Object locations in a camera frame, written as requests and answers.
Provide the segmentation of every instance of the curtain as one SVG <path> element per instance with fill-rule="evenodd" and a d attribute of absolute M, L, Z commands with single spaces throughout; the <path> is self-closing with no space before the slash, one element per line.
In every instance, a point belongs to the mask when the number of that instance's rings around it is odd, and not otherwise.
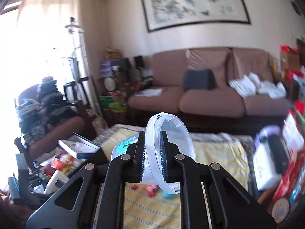
<path fill-rule="evenodd" d="M 79 46 L 79 35 L 71 36 L 64 27 L 74 17 L 85 29 L 84 39 L 89 73 L 77 50 L 80 77 L 93 75 L 99 79 L 100 61 L 108 45 L 104 0 L 22 0 L 16 25 L 14 68 L 17 78 L 25 88 L 40 83 L 45 76 L 57 80 L 60 92 L 63 85 L 73 81 L 68 57 Z M 93 104 L 93 90 L 85 84 L 89 101 Z"/>
<path fill-rule="evenodd" d="M 11 69 L 11 49 L 16 28 L 18 10 L 0 15 L 0 187 L 7 184 L 7 178 L 17 170 L 15 154 L 19 153 L 14 146 L 14 139 L 20 137 L 17 114 L 14 107 L 14 72 Z"/>

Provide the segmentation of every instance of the black speaker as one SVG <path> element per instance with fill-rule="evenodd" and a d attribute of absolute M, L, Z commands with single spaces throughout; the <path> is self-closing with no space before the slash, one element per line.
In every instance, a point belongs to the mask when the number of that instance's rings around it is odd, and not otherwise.
<path fill-rule="evenodd" d="M 144 63 L 144 59 L 142 56 L 137 56 L 134 57 L 135 59 L 135 67 L 137 69 L 144 69 L 145 68 L 145 63 Z"/>
<path fill-rule="evenodd" d="M 129 61 L 129 58 L 124 58 L 123 61 L 125 62 L 126 69 L 131 69 L 132 68 L 132 65 Z"/>

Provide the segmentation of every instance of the white wall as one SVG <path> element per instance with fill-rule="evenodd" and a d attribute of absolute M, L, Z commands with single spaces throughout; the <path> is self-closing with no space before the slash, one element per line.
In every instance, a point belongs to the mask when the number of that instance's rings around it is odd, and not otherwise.
<path fill-rule="evenodd" d="M 107 0 L 111 47 L 126 57 L 151 56 L 172 49 L 230 46 L 261 48 L 279 58 L 280 45 L 295 47 L 305 36 L 305 18 L 292 0 L 245 0 L 252 25 L 214 23 L 147 33 L 141 0 Z"/>

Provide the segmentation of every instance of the paper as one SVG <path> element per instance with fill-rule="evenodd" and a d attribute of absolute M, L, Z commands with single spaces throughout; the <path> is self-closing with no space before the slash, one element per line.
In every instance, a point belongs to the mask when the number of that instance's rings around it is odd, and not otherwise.
<path fill-rule="evenodd" d="M 260 81 L 259 77 L 252 72 L 249 76 L 244 75 L 243 79 L 230 81 L 229 85 L 243 98 L 254 96 L 257 93 L 269 95 L 272 99 L 286 97 L 286 90 L 282 83 L 275 86 L 269 81 Z"/>
<path fill-rule="evenodd" d="M 153 96 L 160 96 L 163 92 L 163 89 L 144 89 L 135 96 L 144 96 L 144 97 L 153 97 Z"/>

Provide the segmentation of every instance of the white cloth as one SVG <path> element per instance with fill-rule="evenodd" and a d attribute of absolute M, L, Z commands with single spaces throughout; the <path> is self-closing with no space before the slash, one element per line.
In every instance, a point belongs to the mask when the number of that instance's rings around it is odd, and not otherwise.
<path fill-rule="evenodd" d="M 243 98 L 256 95 L 257 88 L 246 75 L 243 79 L 230 81 L 229 84 Z"/>
<path fill-rule="evenodd" d="M 286 90 L 282 83 L 275 86 L 269 81 L 260 81 L 259 77 L 252 72 L 248 77 L 244 75 L 243 79 L 230 81 L 229 85 L 243 98 L 254 96 L 256 93 L 269 95 L 272 99 L 286 97 Z"/>
<path fill-rule="evenodd" d="M 144 97 L 153 97 L 153 96 L 160 96 L 163 92 L 163 89 L 144 89 L 135 96 L 144 96 Z"/>
<path fill-rule="evenodd" d="M 74 47 L 80 45 L 80 39 L 78 33 L 72 36 L 65 28 L 70 24 L 71 16 L 76 19 L 77 25 L 85 29 L 86 52 L 83 54 L 87 56 L 90 73 L 78 48 L 76 55 L 80 77 L 92 75 L 97 83 L 103 50 L 109 45 L 106 14 L 105 0 L 22 0 L 13 40 L 15 49 L 10 57 L 13 61 L 10 61 L 11 68 L 18 69 L 12 73 L 17 74 L 17 86 L 21 89 L 19 93 L 41 83 L 42 78 L 49 75 L 57 80 L 60 92 L 63 92 L 64 84 L 73 81 L 70 62 L 66 57 L 70 57 Z M 94 106 L 95 93 L 89 87 L 89 82 L 84 82 L 84 87 L 90 104 Z"/>

